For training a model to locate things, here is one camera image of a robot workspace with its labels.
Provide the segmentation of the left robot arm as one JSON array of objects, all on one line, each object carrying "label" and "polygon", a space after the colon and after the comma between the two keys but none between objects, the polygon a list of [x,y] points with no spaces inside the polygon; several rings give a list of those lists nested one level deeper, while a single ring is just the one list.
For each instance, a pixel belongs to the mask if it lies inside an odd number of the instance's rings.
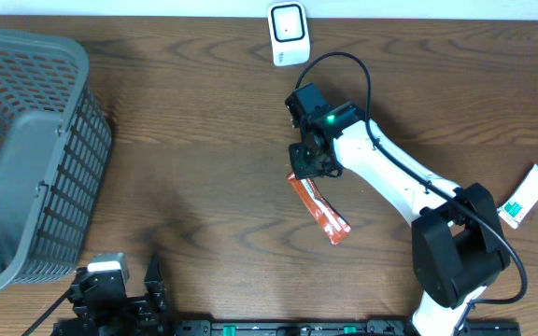
[{"label": "left robot arm", "polygon": [[144,278],[145,293],[130,297],[129,272],[122,253],[100,254],[76,278],[66,299],[76,315],[54,324],[54,336],[172,335],[169,304],[159,258],[151,257]]}]

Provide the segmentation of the orange red candy wrapper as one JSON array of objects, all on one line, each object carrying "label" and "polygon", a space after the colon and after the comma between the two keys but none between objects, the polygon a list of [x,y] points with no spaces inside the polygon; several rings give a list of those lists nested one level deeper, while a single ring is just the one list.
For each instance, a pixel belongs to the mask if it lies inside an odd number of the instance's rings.
[{"label": "orange red candy wrapper", "polygon": [[350,233],[348,222],[321,195],[312,178],[298,179],[294,172],[288,181],[298,194],[304,206],[325,232],[332,245],[340,244]]}]

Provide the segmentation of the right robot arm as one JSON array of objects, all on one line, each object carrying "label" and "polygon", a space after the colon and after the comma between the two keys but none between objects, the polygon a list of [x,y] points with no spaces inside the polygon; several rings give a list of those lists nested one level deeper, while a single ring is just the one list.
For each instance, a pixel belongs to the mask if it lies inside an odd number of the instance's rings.
[{"label": "right robot arm", "polygon": [[360,176],[409,224],[415,276],[423,289],[410,323],[417,335],[458,335],[471,301],[510,263],[491,194],[464,189],[433,173],[392,143],[353,103],[329,105],[314,84],[285,101],[301,140],[289,147],[288,180],[304,205],[339,244],[349,224],[320,194],[315,178]]}]

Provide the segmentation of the white green Panadol box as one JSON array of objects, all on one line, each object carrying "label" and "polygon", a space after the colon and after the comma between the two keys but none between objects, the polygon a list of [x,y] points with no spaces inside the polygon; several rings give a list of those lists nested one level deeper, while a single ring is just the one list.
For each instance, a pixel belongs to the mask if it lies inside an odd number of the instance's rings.
[{"label": "white green Panadol box", "polygon": [[498,215],[515,230],[537,201],[538,165],[534,164],[510,198],[498,208]]}]

